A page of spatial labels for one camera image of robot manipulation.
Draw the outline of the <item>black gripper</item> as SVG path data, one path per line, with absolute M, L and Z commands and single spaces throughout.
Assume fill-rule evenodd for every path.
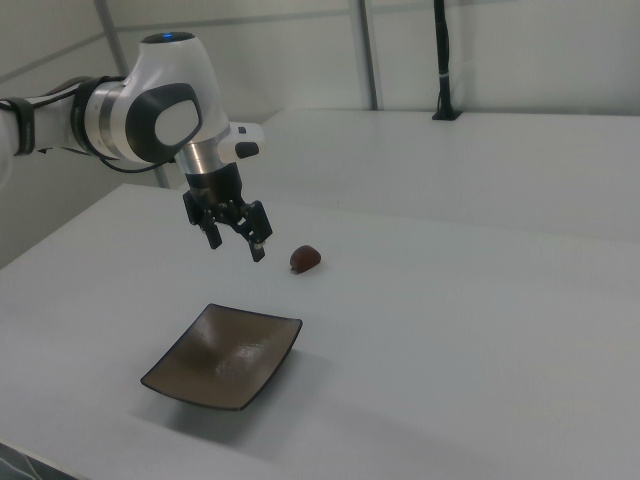
M 260 201 L 242 198 L 242 180 L 236 163 L 206 174 L 188 174 L 189 190 L 183 195 L 189 222 L 201 228 L 211 249 L 222 239 L 217 223 L 232 226 L 248 243 L 254 262 L 265 257 L 264 244 L 273 230 Z

